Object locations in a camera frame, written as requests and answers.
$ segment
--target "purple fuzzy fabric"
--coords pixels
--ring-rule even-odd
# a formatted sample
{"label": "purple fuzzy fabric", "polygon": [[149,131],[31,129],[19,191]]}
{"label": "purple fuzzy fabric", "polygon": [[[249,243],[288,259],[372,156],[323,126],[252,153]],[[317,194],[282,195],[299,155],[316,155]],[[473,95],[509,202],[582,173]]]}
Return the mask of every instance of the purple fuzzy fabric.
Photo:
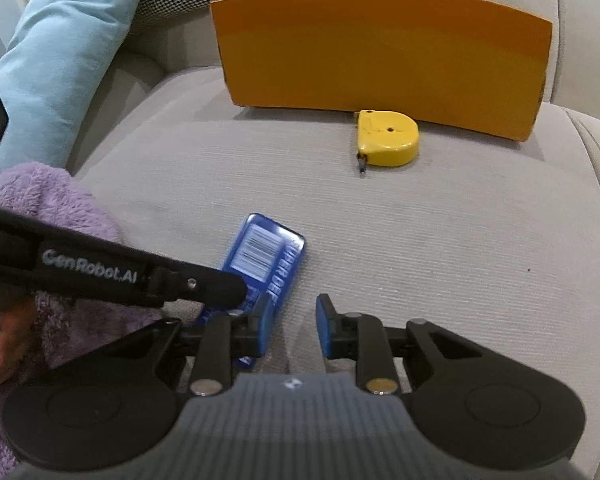
{"label": "purple fuzzy fabric", "polygon": [[[120,241],[113,222],[65,171],[36,162],[0,175],[0,207],[105,240]],[[6,397],[19,382],[54,368],[160,319],[156,310],[101,301],[36,295],[36,343],[16,376],[0,385],[0,420]],[[0,422],[0,478],[17,466]]]}

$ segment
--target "light blue pillow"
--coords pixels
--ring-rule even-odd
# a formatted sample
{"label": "light blue pillow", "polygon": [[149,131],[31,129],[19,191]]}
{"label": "light blue pillow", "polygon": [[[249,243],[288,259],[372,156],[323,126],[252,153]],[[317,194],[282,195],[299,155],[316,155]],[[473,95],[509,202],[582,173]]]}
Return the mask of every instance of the light blue pillow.
{"label": "light blue pillow", "polygon": [[63,167],[140,0],[31,0],[0,60],[9,126],[0,172],[32,160]]}

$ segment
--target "screw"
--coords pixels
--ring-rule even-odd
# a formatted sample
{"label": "screw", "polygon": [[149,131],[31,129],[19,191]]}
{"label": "screw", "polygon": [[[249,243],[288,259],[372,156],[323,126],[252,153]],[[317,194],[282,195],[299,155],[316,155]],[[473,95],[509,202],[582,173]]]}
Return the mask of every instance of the screw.
{"label": "screw", "polygon": [[392,379],[378,377],[366,384],[366,389],[374,395],[391,395],[398,390],[398,383]]}
{"label": "screw", "polygon": [[222,384],[214,379],[198,379],[190,386],[191,393],[200,397],[209,397],[222,391]]}

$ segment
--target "sofa seat cushion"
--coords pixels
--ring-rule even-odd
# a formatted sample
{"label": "sofa seat cushion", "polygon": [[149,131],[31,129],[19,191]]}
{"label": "sofa seat cushion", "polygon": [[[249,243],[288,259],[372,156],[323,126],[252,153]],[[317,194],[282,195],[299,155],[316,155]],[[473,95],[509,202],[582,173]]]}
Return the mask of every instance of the sofa seat cushion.
{"label": "sofa seat cushion", "polygon": [[315,297],[458,332],[571,386],[600,460],[600,186],[564,110],[524,144],[420,124],[420,156],[360,176],[352,114],[235,107],[222,71],[161,83],[79,173],[133,246],[218,266],[242,218],[306,236],[268,369],[324,370]]}

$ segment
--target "yellow tape measure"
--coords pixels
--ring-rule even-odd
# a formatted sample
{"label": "yellow tape measure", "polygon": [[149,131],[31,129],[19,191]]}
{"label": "yellow tape measure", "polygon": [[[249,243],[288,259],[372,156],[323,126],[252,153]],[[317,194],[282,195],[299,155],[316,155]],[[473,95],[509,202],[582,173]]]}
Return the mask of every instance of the yellow tape measure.
{"label": "yellow tape measure", "polygon": [[358,118],[358,167],[402,166],[418,155],[420,135],[413,119],[398,112],[362,110]]}

